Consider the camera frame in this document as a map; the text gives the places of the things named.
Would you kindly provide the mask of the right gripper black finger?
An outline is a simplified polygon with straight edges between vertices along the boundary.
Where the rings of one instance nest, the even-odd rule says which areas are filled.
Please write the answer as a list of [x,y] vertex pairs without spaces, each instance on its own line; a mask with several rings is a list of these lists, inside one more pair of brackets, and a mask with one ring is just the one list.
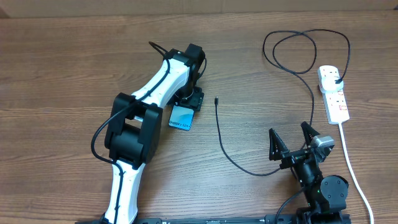
[[315,136],[318,136],[320,133],[313,129],[306,121],[301,123],[301,128],[305,138],[305,145],[315,146]]
[[270,149],[269,149],[269,160],[277,161],[281,160],[282,156],[285,153],[289,152],[289,149],[280,138],[280,136],[276,133],[276,131],[271,128],[269,130],[269,141],[270,141]]

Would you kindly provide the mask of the smartphone with blue screen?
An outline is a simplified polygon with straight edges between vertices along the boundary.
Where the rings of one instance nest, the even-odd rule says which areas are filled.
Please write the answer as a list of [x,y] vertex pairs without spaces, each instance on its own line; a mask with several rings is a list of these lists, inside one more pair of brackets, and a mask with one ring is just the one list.
[[174,105],[169,119],[169,126],[184,131],[192,127],[194,111],[189,108]]

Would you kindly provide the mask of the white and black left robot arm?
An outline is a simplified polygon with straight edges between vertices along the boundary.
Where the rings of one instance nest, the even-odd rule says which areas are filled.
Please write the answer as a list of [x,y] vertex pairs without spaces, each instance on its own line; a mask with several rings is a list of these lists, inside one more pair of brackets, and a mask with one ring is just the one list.
[[134,223],[141,177],[157,149],[162,115],[172,106],[169,125],[190,130],[204,93],[197,81],[206,69],[203,49],[190,44],[185,51],[150,45],[162,55],[159,71],[139,90],[120,93],[110,117],[96,130],[91,152],[113,168],[109,206],[97,223]]

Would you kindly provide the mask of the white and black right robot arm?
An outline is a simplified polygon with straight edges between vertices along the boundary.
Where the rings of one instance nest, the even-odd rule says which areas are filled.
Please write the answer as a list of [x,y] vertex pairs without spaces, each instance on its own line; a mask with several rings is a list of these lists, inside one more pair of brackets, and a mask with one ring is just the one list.
[[[305,147],[290,151],[274,129],[269,130],[269,159],[280,161],[281,169],[295,174],[301,189],[288,198],[275,215],[266,215],[266,223],[350,223],[346,208],[348,181],[339,175],[324,177],[319,164],[324,162],[335,146],[334,139],[314,130],[307,122],[301,124]],[[293,215],[283,215],[284,207],[304,194],[307,207],[298,208]]]

